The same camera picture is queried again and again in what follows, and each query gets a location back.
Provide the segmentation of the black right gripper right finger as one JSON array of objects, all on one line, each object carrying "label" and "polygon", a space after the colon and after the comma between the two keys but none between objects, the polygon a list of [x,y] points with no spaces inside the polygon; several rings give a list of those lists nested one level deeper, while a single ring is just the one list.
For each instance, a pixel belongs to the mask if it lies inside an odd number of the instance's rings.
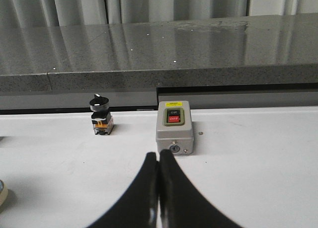
[{"label": "black right gripper right finger", "polygon": [[239,228],[183,173],[169,150],[160,152],[160,209],[164,228]]}]

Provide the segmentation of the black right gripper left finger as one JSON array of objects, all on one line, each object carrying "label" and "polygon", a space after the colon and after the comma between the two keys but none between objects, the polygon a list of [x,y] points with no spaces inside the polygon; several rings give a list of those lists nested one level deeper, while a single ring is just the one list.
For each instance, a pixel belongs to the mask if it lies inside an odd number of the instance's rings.
[{"label": "black right gripper left finger", "polygon": [[155,228],[158,214],[158,161],[146,154],[138,174],[119,200],[90,228]]}]

